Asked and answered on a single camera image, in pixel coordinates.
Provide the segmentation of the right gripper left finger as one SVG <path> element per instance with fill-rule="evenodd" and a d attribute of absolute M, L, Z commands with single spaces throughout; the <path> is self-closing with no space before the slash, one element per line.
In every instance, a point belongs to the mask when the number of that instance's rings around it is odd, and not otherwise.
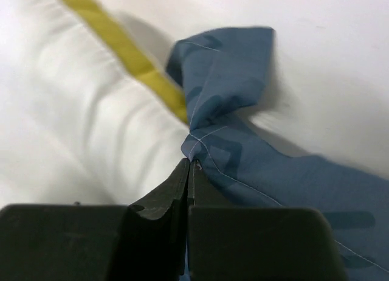
<path fill-rule="evenodd" d="M 190 162 L 130 205 L 11 204 L 1 210 L 2 280 L 178 280 Z"/>

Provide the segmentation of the blue cartoon print pillowcase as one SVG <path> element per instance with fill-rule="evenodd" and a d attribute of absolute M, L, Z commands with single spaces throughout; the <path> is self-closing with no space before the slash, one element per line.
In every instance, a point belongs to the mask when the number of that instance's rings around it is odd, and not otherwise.
<path fill-rule="evenodd" d="M 321 156 L 283 154 L 238 116 L 263 95 L 273 44 L 270 27 L 228 27 L 174 45 L 167 73 L 184 90 L 190 130 L 182 152 L 239 203 L 325 212 L 348 278 L 387 280 L 388 181 Z"/>

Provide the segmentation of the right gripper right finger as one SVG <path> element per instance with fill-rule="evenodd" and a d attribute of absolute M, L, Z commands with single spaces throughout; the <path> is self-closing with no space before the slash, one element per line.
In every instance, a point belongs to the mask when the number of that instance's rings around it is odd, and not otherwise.
<path fill-rule="evenodd" d="M 232 204 L 194 162 L 188 177 L 191 280 L 346 280 L 317 210 Z"/>

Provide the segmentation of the white pillow yellow edge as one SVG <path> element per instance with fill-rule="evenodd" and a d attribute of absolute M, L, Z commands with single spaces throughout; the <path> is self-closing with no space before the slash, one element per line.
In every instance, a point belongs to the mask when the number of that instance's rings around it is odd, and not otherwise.
<path fill-rule="evenodd" d="M 129 204 L 166 180 L 183 92 L 95 0 L 1 0 L 1 205 Z"/>

